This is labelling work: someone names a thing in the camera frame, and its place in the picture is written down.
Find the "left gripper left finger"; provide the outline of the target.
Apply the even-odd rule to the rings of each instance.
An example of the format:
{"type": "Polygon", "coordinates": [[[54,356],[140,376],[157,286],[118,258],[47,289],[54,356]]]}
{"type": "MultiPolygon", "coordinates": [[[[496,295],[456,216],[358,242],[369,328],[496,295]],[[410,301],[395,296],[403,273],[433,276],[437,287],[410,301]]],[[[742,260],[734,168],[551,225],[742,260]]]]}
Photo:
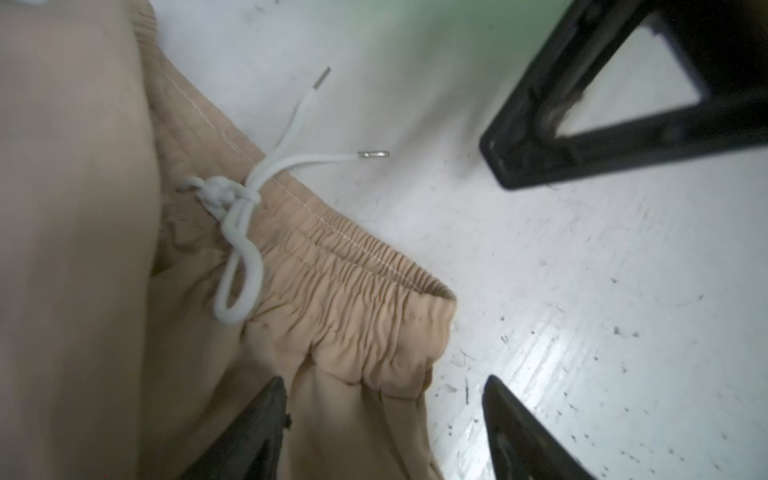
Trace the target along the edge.
{"type": "Polygon", "coordinates": [[[284,381],[276,376],[180,477],[275,480],[284,433],[292,426],[284,381]]]}

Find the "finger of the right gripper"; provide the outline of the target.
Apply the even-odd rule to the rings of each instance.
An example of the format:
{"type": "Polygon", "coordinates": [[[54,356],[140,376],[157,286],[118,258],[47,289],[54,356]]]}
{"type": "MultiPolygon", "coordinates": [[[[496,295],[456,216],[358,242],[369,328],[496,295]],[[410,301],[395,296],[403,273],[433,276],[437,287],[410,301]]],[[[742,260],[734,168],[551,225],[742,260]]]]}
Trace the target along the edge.
{"type": "Polygon", "coordinates": [[[502,187],[522,189],[763,146],[763,1],[576,1],[480,138],[502,187]],[[560,137],[567,110],[641,25],[666,38],[701,101],[560,137]]]}

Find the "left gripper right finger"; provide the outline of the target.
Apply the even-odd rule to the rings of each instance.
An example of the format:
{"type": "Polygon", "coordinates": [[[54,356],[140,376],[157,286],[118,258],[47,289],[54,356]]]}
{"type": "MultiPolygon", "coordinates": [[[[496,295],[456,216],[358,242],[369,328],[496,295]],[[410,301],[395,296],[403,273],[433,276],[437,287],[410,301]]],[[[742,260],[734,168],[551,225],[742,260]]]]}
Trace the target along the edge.
{"type": "Polygon", "coordinates": [[[485,383],[482,407],[497,479],[594,479],[494,375],[485,383]]]}

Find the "beige shorts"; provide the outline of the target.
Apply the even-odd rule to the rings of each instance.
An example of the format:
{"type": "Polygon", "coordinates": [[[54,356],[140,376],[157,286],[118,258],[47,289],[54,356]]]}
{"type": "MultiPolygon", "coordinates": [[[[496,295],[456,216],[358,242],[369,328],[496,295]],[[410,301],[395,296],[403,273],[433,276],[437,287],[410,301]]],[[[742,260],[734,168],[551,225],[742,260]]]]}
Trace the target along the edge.
{"type": "Polygon", "coordinates": [[[279,376],[276,479],[438,479],[454,294],[286,173],[165,57],[147,1],[1,5],[1,475],[181,479],[279,376]],[[264,262],[240,321],[208,198],[264,262]]]}

